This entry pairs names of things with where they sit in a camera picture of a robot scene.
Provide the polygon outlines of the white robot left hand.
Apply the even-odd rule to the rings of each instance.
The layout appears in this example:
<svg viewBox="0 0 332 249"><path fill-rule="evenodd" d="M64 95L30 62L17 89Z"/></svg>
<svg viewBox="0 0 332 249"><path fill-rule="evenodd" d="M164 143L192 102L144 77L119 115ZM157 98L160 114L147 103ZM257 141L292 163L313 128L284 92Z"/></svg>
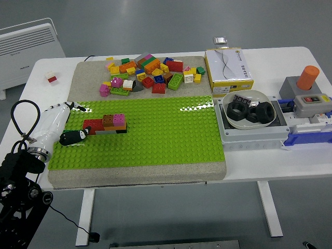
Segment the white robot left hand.
<svg viewBox="0 0 332 249"><path fill-rule="evenodd" d="M31 134L33 142L29 145L29 150L41 149L46 151L47 154L51 154L56 142L68 146L83 141L90 134L90 126L82 130L64 132L73 108L83 112L86 110L76 102L64 102L51 106L42 112L40 120Z"/></svg>

